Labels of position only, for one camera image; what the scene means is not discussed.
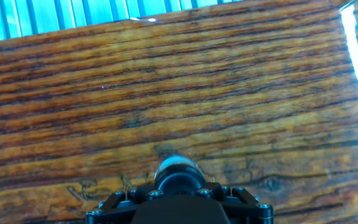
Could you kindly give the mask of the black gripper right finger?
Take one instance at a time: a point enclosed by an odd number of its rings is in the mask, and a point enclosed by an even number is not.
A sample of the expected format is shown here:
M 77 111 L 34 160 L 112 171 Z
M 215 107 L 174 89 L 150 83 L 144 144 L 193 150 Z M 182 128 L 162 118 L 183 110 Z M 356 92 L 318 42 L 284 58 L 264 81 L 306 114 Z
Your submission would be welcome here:
M 260 203 L 245 188 L 207 183 L 196 191 L 196 196 L 208 199 L 203 205 L 208 218 L 224 218 L 224 223 L 274 224 L 273 207 Z

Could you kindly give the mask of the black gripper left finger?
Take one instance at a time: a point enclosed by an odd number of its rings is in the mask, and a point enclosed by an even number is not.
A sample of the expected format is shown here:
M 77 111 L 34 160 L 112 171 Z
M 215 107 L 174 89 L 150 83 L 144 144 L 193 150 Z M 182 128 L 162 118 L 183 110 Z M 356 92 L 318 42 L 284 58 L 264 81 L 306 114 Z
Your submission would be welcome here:
M 164 192 L 153 184 L 145 184 L 127 191 L 112 193 L 86 213 L 86 224 L 122 224 L 131 223 L 140 206 L 151 200 L 164 196 Z

